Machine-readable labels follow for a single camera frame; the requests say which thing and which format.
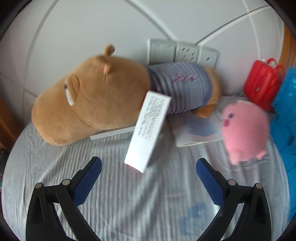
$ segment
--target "plush toy ear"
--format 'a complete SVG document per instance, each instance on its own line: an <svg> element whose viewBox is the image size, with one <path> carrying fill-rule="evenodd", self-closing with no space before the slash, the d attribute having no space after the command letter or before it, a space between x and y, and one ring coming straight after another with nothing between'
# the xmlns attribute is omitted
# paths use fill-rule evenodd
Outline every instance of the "plush toy ear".
<svg viewBox="0 0 296 241"><path fill-rule="evenodd" d="M105 56L111 56L111 54L113 54L114 51L115 51L115 48L111 44L109 44L104 49L104 55Z"/></svg>
<svg viewBox="0 0 296 241"><path fill-rule="evenodd" d="M79 92L79 79L76 75L71 74L70 76L66 77L65 79L65 93L68 100L69 105L74 105L78 96Z"/></svg>
<svg viewBox="0 0 296 241"><path fill-rule="evenodd" d="M111 63L108 58L106 58L105 56L98 56L93 58L92 62L94 66L101 68L104 75L109 74L111 70Z"/></svg>

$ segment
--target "pink toy's foot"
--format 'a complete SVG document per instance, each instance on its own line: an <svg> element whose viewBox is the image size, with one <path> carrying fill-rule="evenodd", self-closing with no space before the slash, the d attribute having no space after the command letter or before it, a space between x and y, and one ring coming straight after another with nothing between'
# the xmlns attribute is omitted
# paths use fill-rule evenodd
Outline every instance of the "pink toy's foot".
<svg viewBox="0 0 296 241"><path fill-rule="evenodd" d="M262 157L264 157L266 155L266 153L267 153L266 150L263 150L263 151L259 152L259 154L256 155L256 158L258 160L261 160Z"/></svg>
<svg viewBox="0 0 296 241"><path fill-rule="evenodd" d="M242 152L237 149L229 151L229 161L232 165L237 165L242 160Z"/></svg>

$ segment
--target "red pouch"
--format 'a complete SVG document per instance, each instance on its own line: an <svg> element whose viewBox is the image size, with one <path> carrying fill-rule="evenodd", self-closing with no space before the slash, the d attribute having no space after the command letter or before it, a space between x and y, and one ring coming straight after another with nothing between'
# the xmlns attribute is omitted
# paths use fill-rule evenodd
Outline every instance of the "red pouch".
<svg viewBox="0 0 296 241"><path fill-rule="evenodd" d="M277 64L272 68L270 63L274 58L266 62L256 60L244 85L244 93L250 101L260 106L263 110L272 111L271 106L276 94L281 87L284 75L278 73L284 66Z"/></svg>

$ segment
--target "gray bedsheet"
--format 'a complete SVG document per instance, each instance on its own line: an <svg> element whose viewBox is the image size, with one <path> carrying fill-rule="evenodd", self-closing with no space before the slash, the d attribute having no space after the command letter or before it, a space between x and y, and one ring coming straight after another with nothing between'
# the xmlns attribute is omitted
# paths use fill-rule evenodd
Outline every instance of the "gray bedsheet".
<svg viewBox="0 0 296 241"><path fill-rule="evenodd" d="M105 240L197 240L218 211L195 171L206 158L225 178L240 185L262 183L267 195L275 240L287 224L289 186L282 159L273 142L263 161L232 166L223 141L177 148L166 125L144 174L125 165L131 133L56 147L47 144L29 124L17 140L3 179L3 212L20 240L25 240L28 206L34 185L59 184L85 167L93 156L102 159L102 173L85 204L79 206L90 227ZM231 234L239 209L228 229ZM59 205L61 223L75 238Z"/></svg>

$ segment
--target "plush toy head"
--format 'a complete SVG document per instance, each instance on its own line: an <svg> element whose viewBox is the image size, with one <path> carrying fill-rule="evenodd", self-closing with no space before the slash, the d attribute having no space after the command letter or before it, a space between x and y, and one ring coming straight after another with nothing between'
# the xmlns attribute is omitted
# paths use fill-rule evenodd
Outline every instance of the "plush toy head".
<svg viewBox="0 0 296 241"><path fill-rule="evenodd" d="M32 108L32 122L52 145L65 145L102 130L134 123L150 90L147 70L124 58L104 55L84 61L42 93Z"/></svg>
<svg viewBox="0 0 296 241"><path fill-rule="evenodd" d="M266 154L269 122L265 112L254 103L237 101L222 112L222 135L232 164Z"/></svg>

